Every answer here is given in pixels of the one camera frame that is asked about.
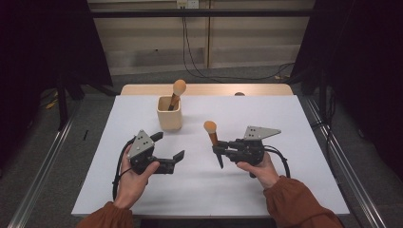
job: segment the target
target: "white table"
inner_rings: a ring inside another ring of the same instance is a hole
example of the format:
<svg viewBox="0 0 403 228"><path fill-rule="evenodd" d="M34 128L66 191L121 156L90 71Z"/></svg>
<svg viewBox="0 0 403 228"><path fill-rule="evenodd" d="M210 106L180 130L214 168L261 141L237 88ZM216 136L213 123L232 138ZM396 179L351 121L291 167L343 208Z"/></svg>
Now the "white table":
<svg viewBox="0 0 403 228"><path fill-rule="evenodd" d="M303 181L321 205L339 215L349 213L297 96L188 96L186 92L182 95L182 128L164 132L154 150L156 157L171 159L184 149L184 159L176 164L173 175L150 178L132 208L134 215L155 219L269 216L256 179L225 157L220 169L203 128L207 120L216 122L222 141L241 138L247 125L280 129L279 135L263 140L263 144L280 150L288 159L292 178ZM122 147L140 129L149 135L161 131L158 97L116 98L72 215L88 215L112 200L111 182ZM285 175L277 155L272 159L278 172Z"/></svg>

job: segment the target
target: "metal frame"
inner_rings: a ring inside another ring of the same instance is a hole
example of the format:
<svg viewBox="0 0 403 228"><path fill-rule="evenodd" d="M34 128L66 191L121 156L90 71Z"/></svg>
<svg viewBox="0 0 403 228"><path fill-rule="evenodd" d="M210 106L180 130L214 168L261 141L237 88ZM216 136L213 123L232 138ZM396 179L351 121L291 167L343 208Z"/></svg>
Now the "metal frame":
<svg viewBox="0 0 403 228"><path fill-rule="evenodd" d="M29 187L28 192L25 194L23 200L21 201L20 205L17 208L17 211L14 213L14 216L12 217L9 228L13 227L18 227L22 228L25 227L30 213L33 210L33 207L35 206L36 201L39 198L39 195L42 192L42 188L45 185L45 182L48 178L48 174L51 170L52 165L54 164L57 155L59 154L59 151L61 150L65 139L67 137L68 131L71 128L71 125L73 123L74 117L77 115L77 112L81 106L81 101L76 102L74 104L71 116L63 129L61 131L58 131L56 134L56 137L53 141L53 144L51 145L47 156L45 157L44 162L41 165L41 168L39 169L38 173L36 174L36 177L32 184Z"/></svg>
<svg viewBox="0 0 403 228"><path fill-rule="evenodd" d="M307 99L307 104L315 118L316 121L321 121L320 114L318 113L319 108L317 103L312 98ZM320 127L320 130L325 138L328 137L330 128L329 125L323 124ZM365 216L367 217L368 221L371 223L371 226L374 228L380 227L387 227L385 222L382 220L380 213L378 212L373 200L368 195L367 191L365 190L364 186L362 185L361 181L359 180L358 176L356 175L353 167L350 165L349 161L347 160L346 155L344 154L343 149L341 148L340 144L338 143L334 134L331 134L329 139L329 145L333 156L335 157L337 164L340 166L343 175L345 176L347 182L349 183L350 187L352 188L356 199L358 200Z"/></svg>
<svg viewBox="0 0 403 228"><path fill-rule="evenodd" d="M93 9L94 18L128 17L308 17L329 16L331 11L314 9Z"/></svg>

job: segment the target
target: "electrical outlet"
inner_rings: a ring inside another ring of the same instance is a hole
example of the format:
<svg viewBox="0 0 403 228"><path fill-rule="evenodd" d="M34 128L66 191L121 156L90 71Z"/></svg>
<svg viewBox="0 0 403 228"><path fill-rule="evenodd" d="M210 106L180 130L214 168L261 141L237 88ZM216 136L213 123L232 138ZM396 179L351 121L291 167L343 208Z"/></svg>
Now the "electrical outlet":
<svg viewBox="0 0 403 228"><path fill-rule="evenodd" d="M187 0L177 0L178 9L187 9Z"/></svg>
<svg viewBox="0 0 403 228"><path fill-rule="evenodd" d="M198 9L199 0L187 0L187 9Z"/></svg>

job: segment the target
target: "cup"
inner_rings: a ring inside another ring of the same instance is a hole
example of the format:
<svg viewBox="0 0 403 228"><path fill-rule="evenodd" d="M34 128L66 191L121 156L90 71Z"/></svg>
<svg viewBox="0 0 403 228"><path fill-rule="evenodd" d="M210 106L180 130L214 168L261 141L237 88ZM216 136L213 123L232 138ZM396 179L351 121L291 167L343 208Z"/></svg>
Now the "cup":
<svg viewBox="0 0 403 228"><path fill-rule="evenodd" d="M157 114L162 130L178 130L182 127L181 100L175 104L172 111L168 111L171 96L161 96L158 99Z"/></svg>

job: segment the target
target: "human hand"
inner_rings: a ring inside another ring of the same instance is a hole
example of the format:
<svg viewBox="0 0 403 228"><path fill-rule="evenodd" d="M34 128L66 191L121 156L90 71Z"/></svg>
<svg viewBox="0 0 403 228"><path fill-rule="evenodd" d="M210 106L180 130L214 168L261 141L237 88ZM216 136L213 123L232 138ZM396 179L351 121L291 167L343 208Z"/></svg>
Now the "human hand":
<svg viewBox="0 0 403 228"><path fill-rule="evenodd" d="M253 166L248 162L239 161L237 167L253 173L264 189L271 188L279 179L276 168L267 152L264 152L263 161L257 166Z"/></svg>
<svg viewBox="0 0 403 228"><path fill-rule="evenodd" d="M127 153L130 148L131 145L127 147L123 156L121 174L131 167L130 161L127 158ZM143 194L145 186L148 183L148 178L158 169L159 166L160 163L154 161L147 166L141 175L138 175L133 170L124 173L120 179L118 194L113 204L122 209L131 208Z"/></svg>

